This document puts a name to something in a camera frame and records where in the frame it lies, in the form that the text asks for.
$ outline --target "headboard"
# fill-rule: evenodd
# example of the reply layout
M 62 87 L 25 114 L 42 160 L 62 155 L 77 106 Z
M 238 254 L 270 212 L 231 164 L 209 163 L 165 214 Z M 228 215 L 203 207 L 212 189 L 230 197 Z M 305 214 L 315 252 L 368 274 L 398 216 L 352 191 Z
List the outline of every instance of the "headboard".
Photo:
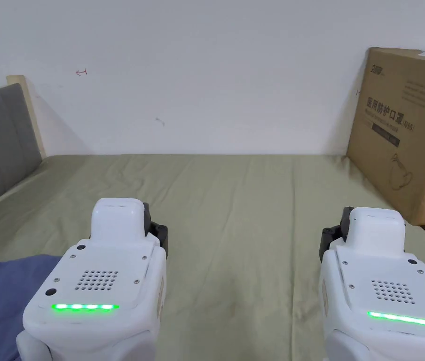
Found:
M 0 88 L 0 196 L 31 174 L 42 161 L 24 85 L 16 80 L 8 79 L 14 84 Z

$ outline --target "green bed sheet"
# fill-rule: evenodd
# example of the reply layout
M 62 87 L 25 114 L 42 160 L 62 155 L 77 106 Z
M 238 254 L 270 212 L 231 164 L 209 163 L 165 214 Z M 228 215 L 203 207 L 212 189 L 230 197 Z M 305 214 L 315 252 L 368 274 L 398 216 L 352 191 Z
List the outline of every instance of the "green bed sheet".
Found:
M 344 206 L 388 207 L 346 157 L 56 156 L 0 197 L 0 261 L 62 255 L 102 197 L 169 228 L 157 359 L 321 360 L 321 229 Z M 425 261 L 425 232 L 406 250 Z

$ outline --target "wooden bed frame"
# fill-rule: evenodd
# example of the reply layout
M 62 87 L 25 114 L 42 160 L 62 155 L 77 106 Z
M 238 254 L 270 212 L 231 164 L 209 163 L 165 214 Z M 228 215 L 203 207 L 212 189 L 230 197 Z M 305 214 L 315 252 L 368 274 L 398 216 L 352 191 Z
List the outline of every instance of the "wooden bed frame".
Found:
M 42 159 L 46 158 L 46 151 L 44 149 L 44 143 L 42 142 L 42 137 L 40 136 L 39 126 L 37 124 L 37 117 L 35 116 L 35 111 L 32 104 L 32 98 L 29 92 L 29 87 L 27 85 L 27 78 L 24 75 L 9 75 L 7 76 L 7 85 L 18 83 L 24 93 L 25 102 L 27 103 L 27 109 L 29 110 L 29 115 L 31 117 L 32 127 L 35 134 L 35 139 L 37 140 L 37 146 L 39 147 L 40 156 Z

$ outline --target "bed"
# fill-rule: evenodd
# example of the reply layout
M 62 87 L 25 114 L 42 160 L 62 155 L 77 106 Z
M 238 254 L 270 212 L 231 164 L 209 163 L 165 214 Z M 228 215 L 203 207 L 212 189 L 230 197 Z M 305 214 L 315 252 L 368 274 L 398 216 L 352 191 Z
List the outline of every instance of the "bed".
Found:
M 0 195 L 0 261 L 60 256 L 88 238 L 101 197 L 148 202 L 153 220 L 169 228 L 159 361 L 321 360 L 321 229 L 338 224 L 344 206 L 389 206 L 341 156 L 38 163 Z M 422 228 L 407 225 L 406 250 L 425 261 Z

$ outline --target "blue blanket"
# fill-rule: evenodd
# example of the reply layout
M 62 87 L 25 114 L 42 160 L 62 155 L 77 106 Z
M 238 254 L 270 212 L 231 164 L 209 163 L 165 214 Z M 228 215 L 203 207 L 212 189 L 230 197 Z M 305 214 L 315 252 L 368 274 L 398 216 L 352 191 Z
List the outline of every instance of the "blue blanket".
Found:
M 24 308 L 59 259 L 39 255 L 0 262 L 0 361 L 20 360 L 15 338 L 24 329 Z

